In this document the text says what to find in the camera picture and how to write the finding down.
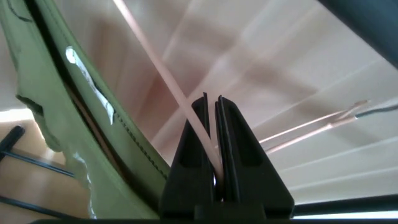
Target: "green fabric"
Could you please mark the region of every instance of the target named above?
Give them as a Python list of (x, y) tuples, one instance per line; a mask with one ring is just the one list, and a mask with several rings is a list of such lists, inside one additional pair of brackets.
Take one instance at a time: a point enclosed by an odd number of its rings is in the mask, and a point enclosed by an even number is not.
[[(160, 199), (169, 172), (168, 165), (131, 121), (88, 61), (55, 3), (52, 0), (35, 2), (62, 56), (67, 69), (65, 73), (76, 85), (107, 141), (128, 168), (129, 178), (145, 189), (146, 195), (132, 190), (102, 153), (65, 89), (60, 77), (64, 74), (57, 71), (54, 58), (46, 46), (48, 38), (41, 35), (38, 29), (41, 25), (32, 17), (34, 12), (29, 11), (25, 1), (3, 0), (0, 3), (0, 21), (18, 72), (19, 99), (33, 109), (46, 142), (55, 150), (63, 151), (67, 165), (90, 189), (92, 217), (157, 218), (156, 212), (148, 206), (150, 202), (143, 198), (150, 198), (151, 203)], [(110, 124), (105, 109), (81, 71), (68, 62), (65, 55), (68, 46), (77, 52), (97, 89), (115, 109), (113, 124)]]

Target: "cable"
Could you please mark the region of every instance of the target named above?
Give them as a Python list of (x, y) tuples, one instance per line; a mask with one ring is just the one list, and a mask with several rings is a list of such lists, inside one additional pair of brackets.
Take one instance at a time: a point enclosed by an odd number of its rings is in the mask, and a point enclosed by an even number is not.
[(390, 111), (394, 111), (394, 110), (398, 110), (398, 104), (392, 105), (392, 106), (387, 106), (387, 107), (384, 107), (384, 108), (378, 108), (378, 109), (373, 109), (373, 110), (365, 111), (365, 112), (356, 114), (355, 117), (356, 117), (356, 118), (363, 118), (363, 117), (369, 116), (369, 115), (371, 115), (371, 114), (375, 114), (375, 113), (385, 113), (385, 112), (390, 112)]

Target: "white tag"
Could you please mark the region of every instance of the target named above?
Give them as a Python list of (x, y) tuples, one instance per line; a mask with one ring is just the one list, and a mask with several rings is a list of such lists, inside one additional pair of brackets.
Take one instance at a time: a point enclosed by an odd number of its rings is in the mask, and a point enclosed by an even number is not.
[(67, 59), (70, 63), (77, 65), (79, 67), (81, 73), (83, 74), (84, 78), (87, 80), (88, 84), (90, 85), (91, 89), (94, 91), (95, 95), (97, 98), (100, 100), (102, 105), (104, 106), (109, 120), (111, 124), (113, 124), (113, 114), (114, 114), (114, 109), (111, 103), (105, 98), (104, 95), (95, 87), (93, 79), (91, 78), (90, 74), (88, 73), (88, 70), (86, 69), (85, 65), (83, 62), (80, 60), (79, 56), (76, 54), (75, 50), (72, 48), (72, 46), (67, 47), (65, 51), (67, 55)]

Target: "wire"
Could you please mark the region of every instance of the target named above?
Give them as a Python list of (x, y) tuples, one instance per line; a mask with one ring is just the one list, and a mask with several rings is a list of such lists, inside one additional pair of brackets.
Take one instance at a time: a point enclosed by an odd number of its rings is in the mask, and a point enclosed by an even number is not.
[(394, 110), (398, 110), (398, 104), (392, 105), (392, 106), (387, 106), (387, 107), (384, 107), (384, 108), (378, 108), (378, 109), (373, 109), (373, 110), (365, 111), (365, 112), (356, 114), (355, 117), (356, 117), (356, 118), (363, 118), (363, 117), (369, 116), (369, 115), (371, 115), (371, 114), (375, 114), (375, 113), (385, 113), (385, 112), (390, 112), (390, 111), (394, 111)]

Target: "green bag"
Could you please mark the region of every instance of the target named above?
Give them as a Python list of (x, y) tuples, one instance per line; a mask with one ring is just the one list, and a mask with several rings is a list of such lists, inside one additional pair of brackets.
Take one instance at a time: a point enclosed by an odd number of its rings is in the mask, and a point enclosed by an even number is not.
[(90, 190), (92, 218), (158, 218), (169, 166), (121, 108), (52, 0), (3, 0), (17, 97)]

